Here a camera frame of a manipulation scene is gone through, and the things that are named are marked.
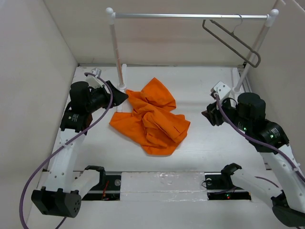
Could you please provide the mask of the orange trousers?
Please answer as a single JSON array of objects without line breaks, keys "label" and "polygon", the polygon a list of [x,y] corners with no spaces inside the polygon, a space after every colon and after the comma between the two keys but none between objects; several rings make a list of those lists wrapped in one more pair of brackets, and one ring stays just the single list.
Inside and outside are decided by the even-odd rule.
[{"label": "orange trousers", "polygon": [[152,156],[170,156],[187,137],[190,121],[173,114],[176,101],[157,79],[151,79],[141,91],[126,91],[130,113],[115,112],[110,126],[139,144]]}]

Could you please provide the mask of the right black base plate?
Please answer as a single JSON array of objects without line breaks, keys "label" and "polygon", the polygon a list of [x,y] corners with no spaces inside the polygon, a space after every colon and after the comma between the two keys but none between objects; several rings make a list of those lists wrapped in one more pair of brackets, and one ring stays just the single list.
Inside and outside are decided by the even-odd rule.
[{"label": "right black base plate", "polygon": [[220,172],[205,172],[202,187],[206,189],[209,201],[252,200],[249,192],[223,181]]}]

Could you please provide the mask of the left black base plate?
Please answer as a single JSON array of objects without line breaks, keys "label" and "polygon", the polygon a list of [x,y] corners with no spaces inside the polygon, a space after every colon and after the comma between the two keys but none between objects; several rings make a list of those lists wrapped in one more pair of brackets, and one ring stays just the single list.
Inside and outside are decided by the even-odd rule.
[{"label": "left black base plate", "polygon": [[120,200],[121,174],[106,174],[104,185],[94,186],[82,200],[84,201],[117,201]]}]

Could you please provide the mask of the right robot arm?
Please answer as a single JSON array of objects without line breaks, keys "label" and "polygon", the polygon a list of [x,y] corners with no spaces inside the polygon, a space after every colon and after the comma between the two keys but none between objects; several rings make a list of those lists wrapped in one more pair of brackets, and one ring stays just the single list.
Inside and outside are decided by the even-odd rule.
[{"label": "right robot arm", "polygon": [[266,119],[266,103],[255,93],[242,93],[232,106],[232,98],[213,92],[215,102],[202,115],[213,126],[229,124],[261,155],[275,174],[280,186],[250,175],[236,163],[221,170],[220,182],[226,188],[239,187],[257,196],[285,226],[305,226],[305,176],[295,161],[283,128]]}]

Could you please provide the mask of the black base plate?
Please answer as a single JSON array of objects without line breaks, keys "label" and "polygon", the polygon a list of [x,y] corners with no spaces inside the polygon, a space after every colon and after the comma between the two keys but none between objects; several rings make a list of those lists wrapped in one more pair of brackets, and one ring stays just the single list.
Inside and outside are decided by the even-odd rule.
[{"label": "black base plate", "polygon": [[206,189],[209,201],[252,200],[249,192],[223,181],[220,172],[205,172],[202,187]]},{"label": "black base plate", "polygon": [[104,185],[94,186],[82,200],[84,201],[117,201],[120,200],[121,174],[106,174]]}]

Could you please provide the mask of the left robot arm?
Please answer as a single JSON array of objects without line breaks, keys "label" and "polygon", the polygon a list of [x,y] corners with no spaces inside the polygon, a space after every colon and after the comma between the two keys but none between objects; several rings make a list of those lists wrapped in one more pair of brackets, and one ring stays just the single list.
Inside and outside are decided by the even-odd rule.
[{"label": "left robot arm", "polygon": [[60,125],[59,152],[44,185],[34,190],[31,200],[43,215],[74,218],[81,208],[82,198],[91,188],[101,189],[106,185],[104,167],[87,166],[83,174],[73,178],[73,169],[80,153],[92,113],[100,108],[105,111],[121,105],[128,95],[116,89],[110,81],[96,87],[86,81],[73,83],[68,103]]}]

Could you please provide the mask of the white clothes rack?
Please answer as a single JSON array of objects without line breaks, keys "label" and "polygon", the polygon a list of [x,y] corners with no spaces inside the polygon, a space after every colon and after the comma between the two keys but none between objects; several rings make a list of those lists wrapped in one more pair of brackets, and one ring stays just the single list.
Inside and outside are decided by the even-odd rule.
[{"label": "white clothes rack", "polygon": [[[203,22],[210,21],[222,31],[230,35],[236,41],[238,41],[241,45],[249,50],[248,56],[242,56],[237,50],[235,50],[232,46],[223,41],[220,37],[216,36],[212,31],[207,29],[207,27],[203,26],[203,29],[206,30],[210,35],[220,41],[223,45],[229,48],[232,52],[238,55],[241,59],[246,62],[245,69],[237,83],[237,85],[233,88],[233,92],[235,94],[240,92],[240,88],[247,76],[249,69],[256,68],[259,66],[261,62],[261,56],[258,53],[270,27],[272,27],[274,21],[279,15],[279,10],[272,9],[267,15],[240,15],[240,14],[161,14],[161,13],[116,13],[112,8],[108,7],[106,9],[108,24],[111,32],[112,39],[112,47],[114,52],[114,57],[116,60],[116,68],[117,74],[119,78],[118,90],[122,93],[126,91],[125,80],[127,77],[127,65],[121,64],[120,56],[119,56],[119,48],[117,43],[116,31],[115,31],[115,20],[116,19],[201,19]],[[216,23],[216,20],[239,20],[240,23],[246,20],[252,21],[264,21],[264,25],[259,32],[253,46],[247,45],[244,41],[239,39],[234,31],[228,31],[222,25]]]}]

